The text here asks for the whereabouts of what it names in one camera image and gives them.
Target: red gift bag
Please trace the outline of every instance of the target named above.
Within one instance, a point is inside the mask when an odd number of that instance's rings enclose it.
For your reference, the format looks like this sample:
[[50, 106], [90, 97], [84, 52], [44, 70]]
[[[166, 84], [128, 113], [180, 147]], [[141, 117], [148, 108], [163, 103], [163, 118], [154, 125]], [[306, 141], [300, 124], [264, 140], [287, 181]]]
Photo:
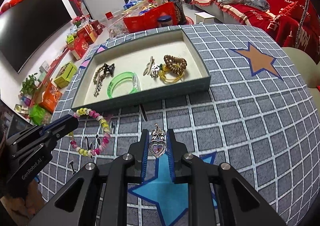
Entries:
[[127, 26], [130, 33], [145, 31], [158, 27], [157, 19], [162, 15], [170, 15], [173, 25], [177, 25], [177, 17], [174, 9], [174, 3], [168, 2], [151, 9], [141, 16], [125, 17], [124, 24]]

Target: beaded bracelet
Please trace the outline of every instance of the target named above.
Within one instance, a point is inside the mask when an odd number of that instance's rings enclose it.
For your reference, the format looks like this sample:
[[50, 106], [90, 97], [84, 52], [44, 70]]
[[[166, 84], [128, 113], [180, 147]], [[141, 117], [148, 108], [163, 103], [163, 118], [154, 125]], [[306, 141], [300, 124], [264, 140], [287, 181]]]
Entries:
[[103, 127], [103, 132], [104, 132], [102, 142], [97, 148], [95, 148], [93, 150], [85, 150], [85, 149], [79, 147], [76, 144], [76, 141], [72, 137], [72, 140], [70, 141], [70, 145], [72, 146], [73, 149], [75, 149], [82, 156], [92, 157], [95, 155], [99, 155], [105, 150], [105, 148], [107, 147], [107, 144], [109, 143], [109, 139], [111, 137], [109, 134], [110, 133], [109, 124], [103, 118], [103, 116], [101, 116], [99, 113], [97, 113], [96, 111], [94, 111], [90, 108], [80, 108], [75, 112], [75, 114], [73, 116], [76, 118], [79, 118], [82, 115], [88, 115], [89, 117], [93, 117], [97, 121], [100, 122], [101, 126]]

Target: heart pendant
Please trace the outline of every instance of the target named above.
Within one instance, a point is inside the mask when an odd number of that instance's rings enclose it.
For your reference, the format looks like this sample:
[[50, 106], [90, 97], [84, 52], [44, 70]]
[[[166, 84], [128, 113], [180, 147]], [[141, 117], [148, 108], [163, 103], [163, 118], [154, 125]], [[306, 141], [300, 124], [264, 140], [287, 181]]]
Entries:
[[164, 141], [152, 140], [149, 144], [149, 150], [155, 158], [161, 157], [167, 149], [167, 144]]

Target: brown star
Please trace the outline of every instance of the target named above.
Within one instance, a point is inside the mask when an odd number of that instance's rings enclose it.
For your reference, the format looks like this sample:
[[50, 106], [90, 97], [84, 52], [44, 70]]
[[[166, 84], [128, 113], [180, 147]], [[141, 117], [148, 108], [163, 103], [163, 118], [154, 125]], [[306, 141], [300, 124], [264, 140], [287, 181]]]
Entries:
[[274, 76], [282, 79], [280, 74], [276, 71], [273, 66], [275, 57], [269, 56], [267, 54], [259, 51], [254, 45], [248, 42], [248, 49], [232, 49], [235, 53], [238, 53], [246, 57], [249, 61], [251, 75], [257, 75], [261, 71], [267, 71]]

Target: black tv screen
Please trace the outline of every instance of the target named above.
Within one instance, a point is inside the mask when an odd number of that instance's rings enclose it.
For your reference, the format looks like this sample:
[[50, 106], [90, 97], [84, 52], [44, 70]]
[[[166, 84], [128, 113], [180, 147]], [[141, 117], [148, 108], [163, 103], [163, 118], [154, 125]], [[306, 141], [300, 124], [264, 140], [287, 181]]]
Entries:
[[31, 55], [70, 20], [62, 0], [24, 0], [0, 15], [0, 52], [19, 73]]

